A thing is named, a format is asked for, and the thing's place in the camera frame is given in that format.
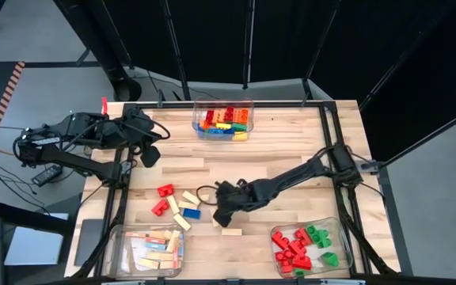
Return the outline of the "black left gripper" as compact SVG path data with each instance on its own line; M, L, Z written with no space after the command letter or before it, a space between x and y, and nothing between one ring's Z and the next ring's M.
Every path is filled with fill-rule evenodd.
M123 111L123 133L131 145L150 145L163 139L153 132L154 122L137 106L130 106ZM140 160L146 168L153 167L161 157L156 146L149 146L140 154Z

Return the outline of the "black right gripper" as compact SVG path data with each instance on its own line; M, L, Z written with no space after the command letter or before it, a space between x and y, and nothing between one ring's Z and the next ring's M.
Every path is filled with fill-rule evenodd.
M222 227L228 227L235 211L254 211L262 206L262 202L254 196L253 188L248 182L245 188L239 188L228 181L216 182L216 199L217 208L221 211L220 215L217 210L214 214L215 220Z

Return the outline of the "wooden block dog face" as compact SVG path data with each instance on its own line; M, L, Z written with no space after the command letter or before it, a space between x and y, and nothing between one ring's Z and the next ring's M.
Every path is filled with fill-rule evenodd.
M191 229L191 224L185 220L185 218L177 213L173 216L173 219L177 222L177 224L184 229L184 231L188 231Z

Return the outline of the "clear plastic bin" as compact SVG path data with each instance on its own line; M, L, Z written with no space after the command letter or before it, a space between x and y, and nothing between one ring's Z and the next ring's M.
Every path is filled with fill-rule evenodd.
M247 132L248 139L249 134L253 130L254 122L253 122L253 110L254 110L254 103L250 99L242 99L242 100L216 100L216 99L207 99L205 97L199 97L194 101L193 104L193 115L192 115L192 128L197 134L197 128L199 126L199 122L201 120L206 119L206 114L208 110L216 110L216 109L224 109L228 106L232 106L236 109L238 108L247 108L249 110L249 122L246 124L247 131L235 131L236 132ZM212 121L209 128L217 128L216 123ZM233 141L234 135L209 135L206 131L206 138L205 140L221 140L221 141Z

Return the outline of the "clear container left edge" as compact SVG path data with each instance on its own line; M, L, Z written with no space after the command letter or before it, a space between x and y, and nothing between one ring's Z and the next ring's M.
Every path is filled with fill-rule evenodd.
M146 258L148 252L168 253L145 246L146 238L151 231L174 230L180 231L179 268L177 269L150 269L138 265L140 258ZM133 225L116 226L106 247L103 273L115 279L153 279L159 277L175 277L182 270L184 258L184 231L177 225Z

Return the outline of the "clear container edge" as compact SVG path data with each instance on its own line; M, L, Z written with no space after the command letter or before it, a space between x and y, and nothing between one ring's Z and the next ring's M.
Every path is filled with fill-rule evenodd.
M138 265L140 258L146 258L148 252L168 253L145 246L146 238L151 231L174 230L180 231L179 268L177 269L150 269ZM115 279L153 279L159 277L175 277L182 270L184 258L184 231L177 225L133 225L116 226L106 247L103 273Z
M283 235L289 239L289 242L296 240L294 233L298 228L306 228L308 225L314 225L317 229L319 230L327 230L329 232L329 238L332 241L332 244L328 248L323 248L320 249L315 241L316 241L316 235L314 236L314 240L312 245L306 246L306 256L308 256L311 260L312 263L312 268L310 271L304 270L304 269L299 269L299 268L293 268L293 271L287 274L283 274L279 272L276 259L275 259L275 253L282 251L277 245L275 245L272 241L272 235L278 230L283 233ZM285 225L285 226L276 226L272 229L270 233L270 239L271 239L271 247L272 247L272 255L273 255L273 260L274 264L276 266L276 269L278 273L281 275L281 277L285 279L291 279L291 278L297 278L297 277L306 277L306 276L312 276L316 274L322 274L326 272L331 272L331 271L336 271L336 270L348 270L351 268L351 266L354 263L354 258L352 257L352 251L350 248L350 245L348 244L346 234L344 230L342 229L340 225L340 221L336 218L329 217L329 218L323 218L320 220L315 220L315 221L309 221L309 222L297 222L294 224L290 225ZM339 259L339 266L338 267L329 267L323 264L321 260L321 255L326 252L331 252L335 253L338 256ZM303 270L305 275L304 276L296 276L295 275L295 270Z

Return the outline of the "black power adapter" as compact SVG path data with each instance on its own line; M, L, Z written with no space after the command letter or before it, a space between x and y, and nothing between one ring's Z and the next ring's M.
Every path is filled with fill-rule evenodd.
M44 171L37 174L31 179L31 182L38 186L42 187L43 185L51 182L55 178L59 177L63 173L63 167L59 165L52 165L47 167Z

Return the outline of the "dark grey flat plate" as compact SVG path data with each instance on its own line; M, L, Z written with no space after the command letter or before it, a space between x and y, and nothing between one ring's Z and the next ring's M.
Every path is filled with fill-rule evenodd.
M101 239L103 225L103 219L85 219L82 222L74 259L75 266L82 266L96 248Z

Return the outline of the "black curtain backdrop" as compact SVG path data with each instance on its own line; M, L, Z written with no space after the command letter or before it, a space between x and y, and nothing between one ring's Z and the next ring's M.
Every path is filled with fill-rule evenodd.
M168 0L188 82L242 86L246 0ZM160 0L54 0L108 78L125 66L179 80ZM360 104L443 0L342 0L310 80ZM249 85L302 79L333 0L255 0ZM456 5L361 112L390 160L456 117Z

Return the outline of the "clear container right edge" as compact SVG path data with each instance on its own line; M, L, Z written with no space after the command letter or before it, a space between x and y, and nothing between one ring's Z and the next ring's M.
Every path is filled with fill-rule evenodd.
M293 268L293 271L287 274L283 274L279 272L276 259L275 259L275 253L282 251L277 245L275 245L272 241L272 235L278 230L283 233L283 235L289 239L289 242L296 240L294 233L298 228L306 228L308 225L314 225L317 229L319 230L327 230L329 232L329 238L332 241L332 244L328 248L323 248L320 249L315 241L316 241L316 235L314 236L314 240L312 245L306 246L306 256L308 256L311 260L312 263L312 268L310 271L304 270L304 269L299 269L299 268ZM306 276L312 276L316 274L322 274L326 272L331 272L331 271L336 271L336 270L348 270L351 268L351 266L354 263L354 258L352 257L352 251L350 248L350 245L348 244L346 234L344 230L342 229L340 225L340 221L336 218L329 217L329 218L323 218L320 220L315 220L315 221L309 221L309 222L297 222L294 224L290 225L285 225L285 226L276 226L272 229L270 233L270 239L271 239L271 247L272 247L272 255L273 255L273 260L274 264L276 266L276 269L278 273L281 275L281 277L285 279L291 279L291 278L297 278L297 277L306 277ZM335 253L338 256L339 259L339 266L338 267L329 267L323 264L321 260L321 255L326 252L331 252ZM295 270L303 270L305 275L304 276L296 276L295 275Z

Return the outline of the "white box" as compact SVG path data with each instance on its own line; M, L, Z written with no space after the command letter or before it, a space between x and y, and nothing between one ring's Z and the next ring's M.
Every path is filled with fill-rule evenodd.
M17 227L13 233L5 266L53 265L59 261L63 235Z

